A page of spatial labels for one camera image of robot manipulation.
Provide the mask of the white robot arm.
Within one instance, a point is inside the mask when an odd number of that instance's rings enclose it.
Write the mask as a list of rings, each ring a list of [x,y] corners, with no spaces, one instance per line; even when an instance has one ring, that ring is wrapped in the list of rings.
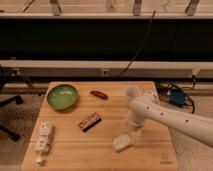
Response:
[[[144,126],[146,119],[157,121],[213,148],[213,119],[161,106],[151,92],[134,98],[128,124],[133,130]]]

